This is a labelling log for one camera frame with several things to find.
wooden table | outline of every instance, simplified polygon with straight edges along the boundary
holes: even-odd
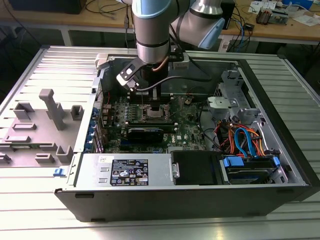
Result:
[[[5,0],[11,13],[26,27],[26,28],[40,28],[40,29],[55,29],[60,30],[64,44],[72,46],[72,39],[69,31],[90,31],[90,32],[106,32],[106,33],[124,33],[124,19],[126,9],[121,9],[114,12],[115,19],[104,16],[99,13],[92,13],[85,8],[80,14],[65,14],[55,12],[39,12],[39,11],[14,11],[8,0]],[[115,0],[99,0],[100,5],[115,4]],[[125,5],[118,3],[115,6],[105,7],[104,11],[116,10]],[[96,2],[93,2],[88,8],[94,12],[98,12],[99,8]],[[12,18],[0,0],[0,26],[20,27],[20,25]]]
[[[236,0],[236,6],[245,22],[254,25],[254,30],[250,38],[251,41],[308,45],[317,45],[319,43],[320,24],[307,26],[293,20],[292,18],[289,18],[287,25],[257,24],[257,15],[248,12],[251,2],[251,0]],[[314,4],[312,5],[310,10],[320,12],[320,6]],[[309,16],[313,16],[314,12],[307,12],[306,14]],[[228,44],[230,40],[235,39],[240,33],[236,24],[237,23],[235,21],[231,21],[229,28],[222,31],[222,41],[224,43]]]
[[[240,15],[247,23],[254,24],[254,31],[251,41],[308,44],[316,45],[320,41],[320,24],[315,26],[306,26],[302,23],[289,19],[287,25],[256,24],[256,14],[248,13],[251,0],[236,0]],[[100,0],[100,4],[112,4],[115,0]],[[83,9],[78,15],[50,12],[33,11],[13,11],[12,14],[25,26],[29,28],[57,29],[61,31],[64,44],[72,46],[72,40],[69,31],[92,31],[92,32],[112,32],[124,33],[124,17],[126,9],[115,12],[115,19],[103,16],[102,14],[92,13]],[[119,3],[115,6],[106,7],[104,10],[114,10],[124,6]],[[94,2],[89,6],[92,11],[98,11],[98,5]],[[312,11],[320,11],[320,6],[312,6]],[[8,13],[0,0],[0,25],[9,27],[20,26]],[[231,21],[229,28],[223,30],[220,37],[222,39],[220,51],[225,51],[229,41],[235,39],[239,30],[234,21]]]

warning label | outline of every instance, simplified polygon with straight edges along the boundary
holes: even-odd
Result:
[[[148,159],[113,160],[110,183],[112,186],[147,186]]]

black cable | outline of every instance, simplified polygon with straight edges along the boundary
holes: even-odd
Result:
[[[109,13],[113,13],[113,12],[116,12],[116,11],[119,11],[119,10],[121,10],[121,9],[126,8],[126,6],[124,6],[124,7],[120,7],[120,8],[118,8],[118,9],[111,10],[111,11],[103,11],[102,9],[103,9],[104,7],[114,6],[114,5],[115,5],[115,4],[109,4],[109,5],[104,5],[104,6],[102,6],[100,11],[92,11],[92,10],[90,10],[90,9],[88,8],[88,6],[89,6],[90,4],[92,4],[93,2],[95,2],[95,1],[96,1],[96,0],[91,0],[90,2],[88,2],[88,3],[85,5],[85,9],[86,9],[87,11],[89,11],[90,13],[94,13],[94,14],[109,14]]]
[[[177,45],[177,47],[180,48],[180,50],[185,53],[186,50],[183,48],[183,46],[182,46],[182,44],[181,44],[181,41],[180,41],[180,39],[179,39],[179,37],[178,37],[178,35],[177,35],[174,27],[173,27],[171,24],[170,24],[170,29],[171,29],[174,37],[175,37],[175,39],[174,39],[174,38],[170,35],[171,39],[172,39],[173,42]],[[202,67],[201,67],[199,64],[197,64],[190,56],[189,56],[189,60],[190,60],[190,62],[192,62],[193,65],[195,65],[200,71],[202,71],[205,75],[207,75],[207,76],[210,78],[210,80],[212,79],[211,75],[208,74],[206,71],[204,71],[204,70],[202,69]]]
[[[244,47],[247,47],[250,43],[250,39],[251,39],[251,36],[252,36],[252,31],[250,32],[248,30],[248,33],[249,33],[249,36],[242,42],[242,47],[240,47],[240,49],[243,49]],[[238,48],[240,45],[240,42],[234,46],[234,48]]]
[[[133,37],[134,37],[134,47],[137,47],[137,37],[136,37],[136,30],[135,30],[135,20],[134,20],[134,14],[132,12],[132,8],[130,10],[131,15],[131,22],[132,22],[132,29],[133,29]]]
[[[207,128],[206,130],[204,130],[204,132],[206,132],[206,131],[214,131],[215,130],[215,128]]]
[[[24,30],[34,39],[34,41],[36,41],[36,43],[41,46],[41,43],[25,28],[25,26],[22,25],[22,23],[11,13],[11,11],[9,10],[5,0],[2,0],[3,5],[5,7],[5,9],[8,11],[8,13],[11,15],[11,17],[22,27],[24,28]]]
[[[130,25],[128,10],[129,10],[129,5],[127,4],[126,5],[126,9],[125,9],[125,16],[124,16],[124,29],[125,29],[124,38],[125,38],[125,44],[126,44],[126,48],[127,49],[129,48],[129,45],[128,45],[128,28],[129,28],[129,25]]]
[[[238,16],[238,17],[240,18],[239,21],[240,21],[240,23],[241,23],[241,26],[244,27],[244,25],[246,24],[245,19],[240,15],[239,9],[238,9],[236,6],[235,6],[235,9],[237,10],[238,14],[233,13],[232,15]],[[227,51],[226,51],[227,53],[230,52],[230,50],[231,50],[232,48],[233,48],[233,51],[236,49],[235,44],[236,44],[238,38],[240,37],[241,33],[242,33],[242,30],[240,29],[240,30],[239,30],[239,34],[237,35],[236,39],[235,39],[234,42],[231,44],[230,48],[227,49]]]
[[[205,103],[202,105],[201,109],[200,109],[200,112],[199,112],[199,129],[200,131],[202,132],[202,134],[210,141],[213,143],[213,145],[215,145],[217,148],[219,148],[219,144],[217,144],[213,139],[211,139],[206,133],[205,131],[203,130],[202,126],[201,126],[201,115],[202,115],[202,112],[204,110],[204,107],[205,107]]]
[[[10,38],[10,39],[9,39],[9,42],[11,43],[11,46],[12,46],[13,49],[15,49],[15,50],[21,50],[21,51],[29,54],[30,56],[32,56],[32,58],[35,56],[35,54],[32,54],[31,52],[25,50],[24,48],[15,46],[15,45],[13,44],[13,41],[14,41],[15,39],[12,38],[10,35],[6,34],[6,32],[5,32],[1,27],[0,27],[0,32],[2,32],[2,33],[5,35],[6,38]]]
[[[152,86],[146,87],[146,88],[136,88],[135,90],[137,92],[145,92],[145,91],[149,91],[153,88],[155,88],[156,86],[158,86],[159,84],[163,84],[164,82],[171,80],[171,79],[185,79],[185,80],[192,80],[192,81],[196,81],[196,82],[202,82],[202,83],[206,83],[206,82],[210,82],[210,80],[207,79],[201,79],[201,78],[196,78],[196,77],[188,77],[188,76],[168,76],[164,79],[162,79],[161,81],[158,81],[157,83],[153,84]]]

green circuit board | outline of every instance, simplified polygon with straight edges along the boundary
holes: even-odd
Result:
[[[198,127],[197,103],[185,104],[186,100],[186,96],[179,96],[170,103],[161,104],[162,115],[150,117],[149,104],[133,104],[120,98],[110,107],[112,111],[108,113],[108,121],[104,124],[108,139],[104,152],[168,153],[172,147],[181,150],[205,150],[205,141]],[[153,128],[163,129],[163,141],[152,144],[126,144],[127,129],[132,128],[132,125],[145,128],[146,124],[154,124]]]

computer case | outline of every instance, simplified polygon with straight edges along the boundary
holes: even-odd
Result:
[[[17,11],[79,14],[87,0],[8,0]]]
[[[235,9],[235,1],[234,0],[222,0],[221,2],[221,8],[223,10],[222,17],[225,20],[223,29],[226,30],[229,27],[229,23],[232,17],[232,13]]]

